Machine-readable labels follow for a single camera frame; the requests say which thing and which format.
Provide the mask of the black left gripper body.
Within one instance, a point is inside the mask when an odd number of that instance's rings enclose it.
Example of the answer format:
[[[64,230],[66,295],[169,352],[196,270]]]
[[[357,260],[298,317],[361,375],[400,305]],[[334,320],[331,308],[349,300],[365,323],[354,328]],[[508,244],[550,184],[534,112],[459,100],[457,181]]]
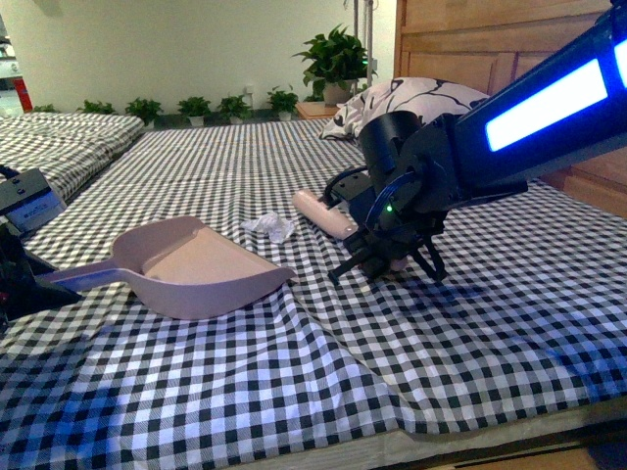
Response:
[[[82,299],[72,290],[39,278],[55,271],[55,266],[24,248],[20,231],[11,222],[1,224],[2,329],[19,318]]]

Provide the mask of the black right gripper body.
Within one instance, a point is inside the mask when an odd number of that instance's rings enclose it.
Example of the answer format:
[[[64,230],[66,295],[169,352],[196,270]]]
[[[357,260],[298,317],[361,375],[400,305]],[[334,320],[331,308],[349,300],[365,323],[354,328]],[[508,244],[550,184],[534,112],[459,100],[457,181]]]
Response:
[[[323,202],[330,208],[341,203],[348,205],[349,214],[357,223],[365,242],[387,260],[411,258],[410,252],[420,243],[432,243],[432,237],[444,230],[445,212],[411,215],[401,209],[395,194],[403,186],[417,181],[414,171],[407,172],[376,193],[363,166],[348,168],[327,182]],[[358,265],[363,275],[374,277],[370,268]]]

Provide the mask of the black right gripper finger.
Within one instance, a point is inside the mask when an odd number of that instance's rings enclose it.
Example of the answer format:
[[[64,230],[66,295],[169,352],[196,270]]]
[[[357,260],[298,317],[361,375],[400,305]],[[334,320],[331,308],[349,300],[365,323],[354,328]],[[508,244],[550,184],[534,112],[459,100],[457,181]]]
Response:
[[[426,249],[428,258],[421,253],[421,248]],[[444,279],[444,262],[432,243],[420,243],[410,255],[430,279],[433,281]]]
[[[340,263],[337,267],[331,269],[328,273],[328,277],[334,285],[338,285],[340,278],[352,270],[357,265],[363,263],[372,258],[371,250],[360,250],[349,259]]]

